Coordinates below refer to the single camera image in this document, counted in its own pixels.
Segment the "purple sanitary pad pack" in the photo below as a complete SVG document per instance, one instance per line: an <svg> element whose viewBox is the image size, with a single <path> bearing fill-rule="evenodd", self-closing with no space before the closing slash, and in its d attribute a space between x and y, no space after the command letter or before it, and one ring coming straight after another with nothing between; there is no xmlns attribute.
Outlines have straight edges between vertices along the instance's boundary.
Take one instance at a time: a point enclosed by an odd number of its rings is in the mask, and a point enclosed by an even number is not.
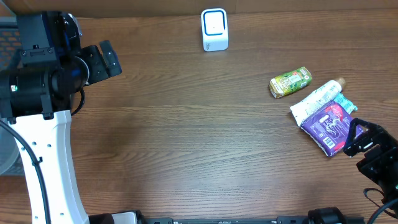
<svg viewBox="0 0 398 224"><path fill-rule="evenodd" d="M328 157L333 157L343 149L352 120L339 103L331 100L309 116L300 127Z"/></svg>

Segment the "teal wet wipes pack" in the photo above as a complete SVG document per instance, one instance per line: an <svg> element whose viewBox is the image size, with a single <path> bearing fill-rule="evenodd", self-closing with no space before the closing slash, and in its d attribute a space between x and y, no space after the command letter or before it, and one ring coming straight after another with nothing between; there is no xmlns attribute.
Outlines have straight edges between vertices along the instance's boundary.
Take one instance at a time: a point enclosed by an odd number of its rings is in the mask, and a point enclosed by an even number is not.
<svg viewBox="0 0 398 224"><path fill-rule="evenodd" d="M347 99L344 94L339 93L334 99L334 102L338 103L348 114L358 110L358 107L349 99Z"/></svg>

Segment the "white tube gold cap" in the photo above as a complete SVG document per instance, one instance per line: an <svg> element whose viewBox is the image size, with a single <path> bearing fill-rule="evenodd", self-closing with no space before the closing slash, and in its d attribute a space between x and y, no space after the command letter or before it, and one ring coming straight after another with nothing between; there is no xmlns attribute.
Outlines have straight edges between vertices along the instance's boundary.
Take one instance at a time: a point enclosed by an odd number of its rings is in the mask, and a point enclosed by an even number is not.
<svg viewBox="0 0 398 224"><path fill-rule="evenodd" d="M339 77L326 82L324 85L314 90L302 101L290 107L292 115L297 123L301 124L312 114L318 111L324 104L333 100L341 93L346 85L346 80Z"/></svg>

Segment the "green gold snack pouch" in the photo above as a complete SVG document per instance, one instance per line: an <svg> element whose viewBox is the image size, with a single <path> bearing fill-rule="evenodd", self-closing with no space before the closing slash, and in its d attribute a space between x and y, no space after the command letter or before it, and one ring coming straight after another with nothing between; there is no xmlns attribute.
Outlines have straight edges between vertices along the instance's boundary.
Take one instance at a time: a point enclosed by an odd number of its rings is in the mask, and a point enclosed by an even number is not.
<svg viewBox="0 0 398 224"><path fill-rule="evenodd" d="M269 88L274 98L281 98L301 90L311 81L312 74L305 67L301 67L271 79Z"/></svg>

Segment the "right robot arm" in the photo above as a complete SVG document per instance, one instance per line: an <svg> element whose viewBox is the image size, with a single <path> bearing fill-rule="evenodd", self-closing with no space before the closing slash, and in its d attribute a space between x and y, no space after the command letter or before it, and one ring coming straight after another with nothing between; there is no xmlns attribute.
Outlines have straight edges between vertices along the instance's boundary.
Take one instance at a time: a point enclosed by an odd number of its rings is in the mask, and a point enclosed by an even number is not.
<svg viewBox="0 0 398 224"><path fill-rule="evenodd" d="M371 215L368 223L374 223L380 214L397 218L397 139L382 126L355 118L350 122L348 137L343 152L353 157L359 153L364 158L356 167L369 180L379 186L363 190L365 197L369 192L382 195L382 205Z"/></svg>

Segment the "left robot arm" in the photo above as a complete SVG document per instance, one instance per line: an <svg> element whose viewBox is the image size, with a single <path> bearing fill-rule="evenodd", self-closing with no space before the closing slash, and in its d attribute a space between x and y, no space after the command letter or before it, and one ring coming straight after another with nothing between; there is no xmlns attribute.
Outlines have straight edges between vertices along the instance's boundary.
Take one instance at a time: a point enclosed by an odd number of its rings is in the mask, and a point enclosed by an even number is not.
<svg viewBox="0 0 398 224"><path fill-rule="evenodd" d="M77 19L44 11L16 18L21 61L1 72L1 126L16 140L34 223L140 224L137 211L89 215L71 150L72 96L119 75L109 41L82 47Z"/></svg>

